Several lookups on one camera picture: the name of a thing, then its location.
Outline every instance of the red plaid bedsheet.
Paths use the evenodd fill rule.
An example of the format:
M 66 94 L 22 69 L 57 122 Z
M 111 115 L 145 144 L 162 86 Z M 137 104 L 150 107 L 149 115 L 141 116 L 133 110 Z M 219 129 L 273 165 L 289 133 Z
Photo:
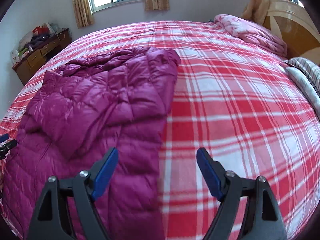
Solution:
M 320 199 L 319 120 L 278 56 L 214 24 L 138 23 L 76 40 L 23 88 L 0 123 L 0 134 L 9 132 L 15 138 L 46 70 L 73 58 L 136 46 L 175 49 L 182 60 L 159 152 L 159 203 L 166 238 L 202 239 L 217 212 L 219 204 L 196 164 L 199 147 L 241 177 L 267 177 L 288 237 L 293 238 Z M 242 200 L 230 239 L 237 237 L 244 208 Z M 12 214 L 3 216 L 22 233 Z

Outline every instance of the quilted fabric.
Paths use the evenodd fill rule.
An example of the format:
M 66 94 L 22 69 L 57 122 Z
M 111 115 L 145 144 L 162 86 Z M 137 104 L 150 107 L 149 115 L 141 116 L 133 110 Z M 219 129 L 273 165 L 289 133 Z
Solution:
M 159 151 L 158 202 L 166 239 L 202 239 L 217 214 L 219 203 L 196 164 L 199 147 L 206 147 L 226 170 L 239 176 L 265 176 L 278 200 L 288 239 L 293 239 L 320 200 L 320 122 L 279 56 L 214 23 L 134 23 L 76 40 L 23 88 L 0 123 L 0 134 L 16 137 L 46 70 L 54 71 L 73 58 L 136 46 L 174 49 L 181 58 Z M 5 175 L 5 162 L 1 164 Z M 244 210 L 241 200 L 230 240 L 237 239 Z M 2 216 L 22 237 L 10 210 L 6 208 Z
M 49 176 L 74 177 L 116 147 L 119 164 L 96 202 L 103 224 L 112 239 L 164 239 L 158 150 L 179 62 L 174 50 L 135 48 L 45 73 L 4 176 L 4 198 L 25 232 Z M 74 205 L 71 216 L 82 239 Z
M 287 56 L 287 44 L 276 35 L 273 35 L 270 30 L 257 23 L 228 14 L 217 15 L 214 18 L 214 23 L 236 38 L 256 44 L 278 56 Z

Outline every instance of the pink comforter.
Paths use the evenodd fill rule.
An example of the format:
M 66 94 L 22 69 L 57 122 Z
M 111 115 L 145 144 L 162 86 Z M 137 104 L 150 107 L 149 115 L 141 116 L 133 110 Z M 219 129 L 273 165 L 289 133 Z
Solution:
M 219 14 L 214 18 L 214 23 L 224 28 L 235 38 L 256 44 L 278 56 L 287 56 L 287 44 L 271 34 L 270 30 L 254 22 L 249 22 L 232 15 Z
M 165 239 L 158 151 L 179 63 L 172 49 L 135 47 L 73 59 L 45 73 L 4 176 L 4 211 L 15 214 L 24 232 L 49 176 L 73 177 L 117 147 L 119 164 L 95 202 L 103 225 L 111 239 Z M 77 239 L 84 239 L 70 204 Z

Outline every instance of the black clamp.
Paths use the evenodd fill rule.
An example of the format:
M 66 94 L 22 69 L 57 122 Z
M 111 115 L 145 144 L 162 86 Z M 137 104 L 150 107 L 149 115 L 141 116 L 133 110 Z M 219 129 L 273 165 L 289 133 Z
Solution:
M 265 177 L 240 178 L 214 161 L 205 148 L 197 151 L 196 158 L 211 195 L 221 202 L 204 240 L 228 240 L 240 198 L 245 196 L 247 205 L 238 240 L 287 240 L 277 200 Z
M 2 136 L 0 136 L 0 143 L 3 143 L 4 141 L 9 140 L 9 134 L 6 133 Z M 7 142 L 6 144 L 0 146 L 0 160 L 4 160 L 6 157 L 6 154 L 14 147 L 17 146 L 17 140 L 12 140 L 10 142 Z
M 197 151 L 196 159 L 212 196 L 221 202 L 204 240 L 228 240 L 244 196 L 248 199 L 238 240 L 287 240 L 278 203 L 265 177 L 240 178 L 226 171 L 204 148 Z M 111 148 L 101 161 L 75 178 L 59 181 L 49 177 L 36 204 L 27 240 L 76 239 L 67 197 L 75 200 L 86 239 L 110 240 L 94 202 L 103 195 L 117 163 L 118 151 Z

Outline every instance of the wall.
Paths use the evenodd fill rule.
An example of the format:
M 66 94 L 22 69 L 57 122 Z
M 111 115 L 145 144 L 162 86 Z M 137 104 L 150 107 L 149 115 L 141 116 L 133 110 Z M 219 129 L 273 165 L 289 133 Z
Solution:
M 49 12 L 45 0 L 15 0 L 0 22 L 0 120 L 12 101 L 23 88 L 12 70 L 10 51 L 18 46 L 20 39 L 35 26 L 47 20 Z
M 240 16 L 249 0 L 169 0 L 169 11 L 144 11 L 144 2 L 129 3 L 94 13 L 95 24 L 77 29 L 71 0 L 54 0 L 51 18 L 60 27 L 69 27 L 73 39 L 105 28 L 135 22 L 159 20 L 184 20 L 206 22 L 217 14 Z
M 73 40 L 91 32 L 135 22 L 184 20 L 206 22 L 217 14 L 240 16 L 249 0 L 170 0 L 169 11 L 144 11 L 144 2 L 128 3 L 94 14 L 95 24 L 78 29 L 72 0 L 15 0 L 0 22 L 0 119 L 22 89 L 16 73 L 11 69 L 10 51 L 35 26 L 44 22 L 68 27 Z

